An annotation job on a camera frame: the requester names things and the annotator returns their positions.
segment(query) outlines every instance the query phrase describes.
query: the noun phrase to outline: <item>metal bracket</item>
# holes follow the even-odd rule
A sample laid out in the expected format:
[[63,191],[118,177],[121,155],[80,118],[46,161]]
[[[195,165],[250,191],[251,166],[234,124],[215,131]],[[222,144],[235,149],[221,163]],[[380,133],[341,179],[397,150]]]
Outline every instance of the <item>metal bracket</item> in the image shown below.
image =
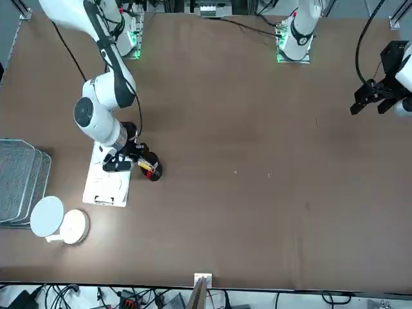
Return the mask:
[[395,21],[392,19],[392,16],[389,16],[389,24],[391,25],[391,30],[399,30],[399,29],[400,29],[399,22],[398,22],[398,21],[395,22]]
[[194,274],[194,285],[199,281],[199,279],[205,278],[206,281],[206,287],[207,288],[212,288],[212,274],[199,274],[195,273]]
[[401,3],[397,7],[393,15],[389,16],[389,24],[391,25],[391,30],[400,29],[399,22],[406,15],[406,13],[411,9],[411,7],[412,7],[412,0],[404,0],[404,2]]
[[24,16],[23,14],[20,15],[20,20],[29,21],[30,19],[32,19],[32,14],[33,14],[33,10],[31,8],[28,8],[26,12],[26,16]]

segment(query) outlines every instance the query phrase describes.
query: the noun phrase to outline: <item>table surface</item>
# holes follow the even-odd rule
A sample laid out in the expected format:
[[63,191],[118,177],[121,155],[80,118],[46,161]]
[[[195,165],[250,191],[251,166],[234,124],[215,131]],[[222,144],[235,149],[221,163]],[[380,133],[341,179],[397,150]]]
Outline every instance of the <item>table surface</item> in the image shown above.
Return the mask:
[[[0,280],[191,286],[195,272],[211,272],[218,287],[410,291],[411,120],[349,110],[365,22],[321,19],[312,63],[277,64],[271,37],[156,14],[142,58],[127,65],[141,141],[164,175],[151,183],[136,170],[123,209],[82,203],[93,147],[73,121],[83,81],[34,13],[0,92],[0,132],[51,155],[47,195],[86,211],[91,228],[77,246],[0,230]],[[103,72],[86,34],[61,31],[87,78]],[[396,38],[387,20],[372,23],[365,77]],[[138,121],[136,107],[115,116]]]

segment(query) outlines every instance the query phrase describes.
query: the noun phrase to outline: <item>metal wire basket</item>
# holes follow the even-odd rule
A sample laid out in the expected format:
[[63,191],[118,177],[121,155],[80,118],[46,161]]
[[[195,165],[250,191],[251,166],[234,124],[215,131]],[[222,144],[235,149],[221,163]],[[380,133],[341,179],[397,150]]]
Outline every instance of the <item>metal wire basket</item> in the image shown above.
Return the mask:
[[0,227],[30,228],[44,196],[52,160],[24,140],[0,139]]

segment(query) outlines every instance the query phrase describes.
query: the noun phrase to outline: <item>cable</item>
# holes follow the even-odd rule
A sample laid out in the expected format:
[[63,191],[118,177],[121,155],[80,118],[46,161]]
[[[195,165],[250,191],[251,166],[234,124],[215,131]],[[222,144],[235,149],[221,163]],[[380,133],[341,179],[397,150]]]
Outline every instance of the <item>cable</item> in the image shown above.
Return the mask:
[[84,82],[86,82],[87,79],[86,79],[86,77],[84,76],[82,69],[80,69],[80,66],[79,66],[79,64],[78,64],[75,56],[72,54],[71,50],[68,48],[66,42],[64,41],[64,39],[63,39],[63,37],[62,37],[62,35],[61,35],[60,31],[59,31],[59,29],[57,28],[56,24],[55,24],[53,21],[52,21],[51,23],[53,24],[53,27],[56,29],[57,35],[60,37],[60,40],[62,41],[64,47],[66,47],[67,51],[69,52],[71,59],[73,59],[73,62],[76,64],[76,67],[79,69],[79,72],[80,72],[80,74],[82,75],[82,77],[83,77],[83,79],[84,79]]
[[[328,301],[326,298],[324,298],[325,294],[327,294],[329,296],[330,301]],[[352,300],[352,296],[351,295],[345,295],[345,296],[349,297],[346,301],[334,301],[333,297],[332,297],[332,294],[329,291],[323,291],[322,292],[322,299],[324,300],[324,302],[326,304],[329,304],[332,307],[332,309],[333,309],[334,305],[344,305],[344,304],[350,303],[350,301]]]
[[257,14],[262,14],[263,11],[266,10],[267,7],[268,7],[271,3],[273,3],[273,7],[272,7],[272,8],[274,8],[278,2],[279,2],[279,0],[271,0],[271,1],[269,1],[269,2],[265,5],[265,7],[262,8],[262,9],[260,10],[260,12],[257,13]]
[[46,291],[46,295],[44,296],[44,307],[45,307],[45,309],[48,309],[47,308],[47,297],[49,296],[49,291],[50,291],[51,288],[52,288],[52,285],[49,286],[49,288]]
[[211,301],[212,301],[212,307],[213,307],[213,309],[215,309],[215,307],[214,307],[214,302],[213,302],[213,297],[212,297],[211,291],[210,291],[210,290],[208,290],[208,291],[207,291],[207,293],[209,294],[209,297],[211,298]]
[[68,303],[66,302],[66,300],[64,299],[64,295],[67,293],[67,291],[70,290],[70,287],[66,286],[62,290],[60,290],[60,288],[58,286],[57,286],[57,288],[59,289],[59,292],[57,292],[57,295],[56,295],[55,299],[53,300],[53,303],[51,304],[50,309],[53,309],[53,307],[55,309],[57,309],[57,305],[59,303],[59,300],[60,300],[60,302],[62,302],[62,300],[64,301],[64,304],[66,305],[66,309],[71,309],[70,306],[68,305]]
[[365,27],[363,28],[362,32],[360,33],[358,44],[356,46],[356,52],[355,52],[355,67],[356,67],[356,73],[357,73],[359,79],[362,81],[363,84],[365,84],[365,85],[367,85],[367,87],[369,87],[369,89],[371,90],[372,93],[378,93],[378,94],[390,94],[390,92],[378,89],[378,88],[371,85],[369,82],[367,82],[364,79],[364,77],[362,76],[362,73],[359,69],[359,50],[361,48],[362,39],[365,36],[366,31],[368,31],[369,25],[371,24],[373,18],[375,17],[375,15],[377,14],[377,12],[381,8],[381,6],[384,4],[384,2],[385,2],[385,0],[380,0],[379,1],[379,4],[377,5],[375,10],[371,14],[371,17],[369,17],[368,22],[366,22]]
[[373,78],[372,78],[373,80],[375,80],[376,74],[378,73],[378,70],[379,70],[379,67],[380,67],[381,64],[382,64],[382,61],[379,62],[378,66],[376,68],[375,74],[373,75]]
[[138,306],[138,299],[137,299],[135,288],[131,288],[131,290],[133,291],[133,293],[135,295],[135,304],[136,304],[136,306]]
[[[170,291],[170,290],[171,290],[171,289],[169,288],[169,289],[167,289],[166,291],[164,291],[164,292],[162,292],[162,293],[159,293],[159,294],[157,295],[157,297],[162,296],[162,295],[165,294],[165,293],[168,293],[168,291]],[[151,303],[153,303],[155,300],[156,300],[156,298],[154,298],[152,301],[148,302],[147,305],[145,305],[142,309],[149,308],[149,306],[151,305]]]
[[112,286],[109,286],[109,289],[112,290],[117,295],[117,297],[120,297],[122,295],[120,291],[116,291]]
[[277,309],[277,301],[279,300],[279,295],[280,293],[276,294],[276,298],[275,298],[275,309]]
[[219,21],[226,21],[226,22],[231,23],[231,24],[236,24],[236,25],[238,25],[238,26],[240,26],[240,27],[243,27],[243,28],[246,28],[246,29],[255,31],[255,32],[260,33],[260,34],[269,35],[269,36],[271,36],[271,37],[282,37],[282,36],[279,35],[279,34],[272,33],[272,32],[266,32],[266,31],[263,31],[263,30],[260,30],[260,29],[257,29],[257,28],[253,28],[253,27],[251,27],[251,26],[247,26],[247,25],[245,25],[245,24],[238,23],[237,21],[231,21],[230,19],[218,19],[218,20],[219,20]]
[[265,17],[265,16],[263,16],[262,14],[256,14],[256,16],[259,16],[260,18],[262,18],[263,20],[264,20],[264,22],[265,23],[267,23],[269,26],[272,26],[272,27],[276,27],[276,24],[272,24],[270,21],[268,21],[268,19]]
[[99,286],[97,287],[97,301],[102,301],[103,307],[106,309],[109,309],[109,307],[106,305],[106,303],[103,300],[103,292]]
[[61,297],[60,297],[60,303],[59,303],[59,308],[62,308],[62,302],[64,302],[64,305],[66,306],[66,309],[71,309],[71,307],[69,306],[69,304],[66,302],[66,300],[64,299],[64,296],[66,296],[66,294],[70,291],[70,288],[67,286],[65,289],[65,291],[62,291],[60,289],[60,287],[57,285],[57,289],[59,290],[59,293],[61,293]]

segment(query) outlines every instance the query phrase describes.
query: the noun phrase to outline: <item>white round lid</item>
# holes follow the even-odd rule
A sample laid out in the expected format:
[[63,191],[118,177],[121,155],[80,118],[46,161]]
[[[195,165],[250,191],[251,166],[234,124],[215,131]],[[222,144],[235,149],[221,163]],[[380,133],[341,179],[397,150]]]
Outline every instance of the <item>white round lid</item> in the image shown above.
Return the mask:
[[73,209],[64,216],[60,234],[65,243],[71,245],[79,242],[87,235],[88,231],[89,218],[84,212]]
[[56,196],[47,196],[37,202],[30,215],[34,234],[46,237],[54,234],[63,222],[64,205]]

